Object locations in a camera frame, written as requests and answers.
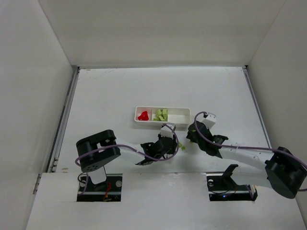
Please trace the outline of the light green 2x3 lego brick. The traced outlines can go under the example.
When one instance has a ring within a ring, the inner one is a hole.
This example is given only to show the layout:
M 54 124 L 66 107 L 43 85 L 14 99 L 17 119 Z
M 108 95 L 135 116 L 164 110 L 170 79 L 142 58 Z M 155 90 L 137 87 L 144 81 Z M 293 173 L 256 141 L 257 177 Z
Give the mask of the light green 2x3 lego brick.
M 159 109 L 156 111 L 156 116 L 159 117 L 159 116 L 162 116 L 163 115 L 163 110 Z

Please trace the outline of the light green 2x2 lego brick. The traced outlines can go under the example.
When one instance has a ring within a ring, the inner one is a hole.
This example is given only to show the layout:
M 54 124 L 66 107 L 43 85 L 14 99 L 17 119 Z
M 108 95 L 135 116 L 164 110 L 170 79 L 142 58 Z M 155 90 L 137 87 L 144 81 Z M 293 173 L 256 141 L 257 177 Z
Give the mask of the light green 2x2 lego brick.
M 163 109 L 162 110 L 162 116 L 167 116 L 168 115 L 168 110 L 167 109 Z

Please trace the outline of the red transparent curved lego piece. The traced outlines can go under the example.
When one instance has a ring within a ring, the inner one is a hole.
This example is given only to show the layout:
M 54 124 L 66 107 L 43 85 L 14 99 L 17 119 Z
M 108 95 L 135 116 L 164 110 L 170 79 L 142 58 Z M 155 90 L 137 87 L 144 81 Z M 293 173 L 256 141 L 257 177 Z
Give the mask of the red transparent curved lego piece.
M 139 116 L 138 116 L 138 120 L 140 121 L 149 121 L 149 115 L 147 111 L 142 112 Z

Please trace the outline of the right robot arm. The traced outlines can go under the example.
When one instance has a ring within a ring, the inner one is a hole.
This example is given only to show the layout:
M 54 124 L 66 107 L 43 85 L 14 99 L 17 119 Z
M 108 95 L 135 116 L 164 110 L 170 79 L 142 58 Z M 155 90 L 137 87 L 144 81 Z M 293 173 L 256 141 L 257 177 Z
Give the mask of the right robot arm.
M 235 185 L 258 185 L 273 189 L 279 195 L 293 199 L 301 190 L 307 177 L 307 169 L 291 152 L 279 147 L 276 150 L 244 149 L 223 144 L 228 137 L 212 135 L 202 122 L 188 127 L 186 136 L 191 142 L 210 156 L 234 160 L 248 165 L 248 168 L 232 164 L 224 171 L 224 183 Z

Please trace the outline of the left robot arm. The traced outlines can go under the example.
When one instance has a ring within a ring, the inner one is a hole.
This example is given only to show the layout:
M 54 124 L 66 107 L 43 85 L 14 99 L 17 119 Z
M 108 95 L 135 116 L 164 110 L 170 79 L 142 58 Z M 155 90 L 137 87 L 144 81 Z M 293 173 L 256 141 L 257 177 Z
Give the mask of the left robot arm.
M 174 129 L 169 126 L 161 129 L 157 141 L 140 145 L 120 141 L 113 130 L 108 129 L 79 140 L 76 148 L 78 158 L 75 164 L 81 168 L 88 181 L 97 185 L 107 180 L 105 166 L 119 158 L 122 150 L 140 155 L 143 159 L 136 165 L 147 166 L 172 159 L 180 148 L 180 142 Z

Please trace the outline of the white divided sorting tray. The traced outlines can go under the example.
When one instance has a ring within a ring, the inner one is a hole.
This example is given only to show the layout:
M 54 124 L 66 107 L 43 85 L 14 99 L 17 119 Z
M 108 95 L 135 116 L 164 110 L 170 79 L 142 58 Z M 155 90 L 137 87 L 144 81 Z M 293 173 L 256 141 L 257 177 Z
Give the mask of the white divided sorting tray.
M 157 121 L 156 111 L 157 110 L 168 110 L 168 120 L 167 121 Z M 147 111 L 149 115 L 149 121 L 140 121 L 138 116 Z M 160 126 L 162 123 L 172 123 L 176 127 L 187 127 L 190 123 L 190 110 L 188 108 L 176 108 L 176 107 L 144 107 L 137 106 L 135 109 L 134 120 L 136 123 L 141 125 L 152 125 Z

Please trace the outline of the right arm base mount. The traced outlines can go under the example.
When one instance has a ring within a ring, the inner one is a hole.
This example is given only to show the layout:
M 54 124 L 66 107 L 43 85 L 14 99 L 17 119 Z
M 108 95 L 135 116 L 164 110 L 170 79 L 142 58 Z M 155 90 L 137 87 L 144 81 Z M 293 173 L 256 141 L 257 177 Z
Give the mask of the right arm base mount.
M 256 201 L 258 192 L 250 184 L 238 185 L 231 178 L 237 164 L 231 164 L 224 172 L 206 174 L 209 200 L 213 201 Z

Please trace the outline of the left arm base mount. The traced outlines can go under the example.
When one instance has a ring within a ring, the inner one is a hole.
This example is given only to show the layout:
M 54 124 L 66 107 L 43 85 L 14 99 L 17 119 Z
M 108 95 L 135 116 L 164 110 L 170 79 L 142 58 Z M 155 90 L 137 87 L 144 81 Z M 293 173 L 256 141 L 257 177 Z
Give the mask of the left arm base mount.
M 93 184 L 85 174 L 78 176 L 77 202 L 120 202 L 122 174 L 107 174 L 106 180 Z

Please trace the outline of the right aluminium frame rail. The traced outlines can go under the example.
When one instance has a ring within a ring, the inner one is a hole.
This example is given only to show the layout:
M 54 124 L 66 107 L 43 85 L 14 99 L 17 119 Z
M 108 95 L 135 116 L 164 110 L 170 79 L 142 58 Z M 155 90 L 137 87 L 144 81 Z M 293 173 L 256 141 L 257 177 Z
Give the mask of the right aluminium frame rail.
M 247 82 L 247 85 L 248 85 L 254 106 L 256 108 L 256 112 L 257 112 L 257 115 L 258 115 L 258 118 L 259 118 L 259 121 L 260 121 L 260 124 L 261 124 L 262 131 L 263 131 L 264 136 L 266 138 L 267 145 L 268 145 L 268 147 L 271 147 L 272 146 L 271 141 L 270 141 L 266 126 L 264 124 L 264 120 L 262 118 L 260 107 L 259 107 L 256 95 L 254 93 L 254 90 L 253 90 L 253 87 L 252 87 L 252 84 L 251 84 L 251 80 L 250 80 L 250 77 L 249 77 L 249 74 L 248 74 L 248 66 L 243 66 L 242 69 L 243 69 L 243 72 L 244 72 L 244 75 L 245 75 L 245 79 L 246 79 L 246 82 Z

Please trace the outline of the aluminium frame rail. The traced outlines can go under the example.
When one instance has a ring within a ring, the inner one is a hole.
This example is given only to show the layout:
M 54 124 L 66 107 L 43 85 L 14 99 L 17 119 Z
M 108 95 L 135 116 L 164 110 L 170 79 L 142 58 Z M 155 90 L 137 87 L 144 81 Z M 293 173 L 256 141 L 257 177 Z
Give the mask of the aluminium frame rail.
M 263 131 L 264 136 L 266 138 L 267 145 L 268 145 L 268 147 L 271 147 L 272 146 L 271 141 L 270 141 L 266 126 L 264 124 L 264 120 L 262 118 L 260 107 L 259 107 L 256 95 L 254 93 L 254 90 L 253 90 L 253 87 L 252 87 L 252 84 L 251 84 L 251 80 L 250 80 L 250 77 L 249 77 L 249 74 L 248 74 L 248 66 L 243 66 L 242 69 L 243 69 L 243 72 L 244 72 L 244 75 L 245 75 L 245 79 L 246 79 L 246 82 L 247 82 L 247 85 L 248 85 L 254 106 L 256 108 L 256 112 L 257 112 L 257 115 L 258 115 L 258 118 L 259 118 L 259 121 L 260 121 L 260 124 L 261 124 L 262 131 Z
M 67 122 L 69 119 L 69 113 L 71 110 L 71 105 L 73 101 L 73 97 L 75 94 L 77 80 L 80 73 L 80 67 L 77 65 L 72 65 L 72 76 L 68 86 L 68 90 L 66 93 L 65 101 L 63 104 L 62 112 L 59 118 L 59 122 L 57 124 L 57 130 L 55 133 L 55 137 L 52 142 L 52 148 L 49 151 L 46 159 L 46 163 L 44 164 L 44 168 L 42 173 L 39 173 L 35 182 L 35 186 L 33 189 L 33 194 L 35 195 L 38 191 L 38 186 L 43 173 L 55 173 L 57 169 L 57 164 L 59 161 L 59 155 L 64 139 L 65 130 L 67 127 Z

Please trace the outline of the left aluminium frame rail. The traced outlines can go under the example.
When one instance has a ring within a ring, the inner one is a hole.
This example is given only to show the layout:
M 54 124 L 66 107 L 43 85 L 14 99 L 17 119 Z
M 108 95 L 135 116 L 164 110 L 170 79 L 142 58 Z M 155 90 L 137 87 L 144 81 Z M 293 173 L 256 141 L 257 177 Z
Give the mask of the left aluminium frame rail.
M 67 122 L 69 119 L 69 113 L 71 110 L 71 105 L 73 101 L 73 97 L 75 94 L 77 80 L 80 73 L 80 67 L 77 65 L 72 65 L 72 76 L 68 86 L 68 90 L 66 93 L 65 101 L 63 104 L 62 112 L 59 118 L 59 122 L 57 124 L 57 130 L 55 133 L 55 137 L 52 142 L 52 148 L 49 151 L 46 159 L 46 163 L 44 164 L 44 168 L 42 173 L 39 173 L 35 182 L 35 186 L 33 189 L 33 194 L 35 195 L 38 191 L 38 186 L 43 173 L 55 173 L 57 169 L 57 164 L 59 161 L 59 155 L 64 139 L 65 130 L 67 127 Z

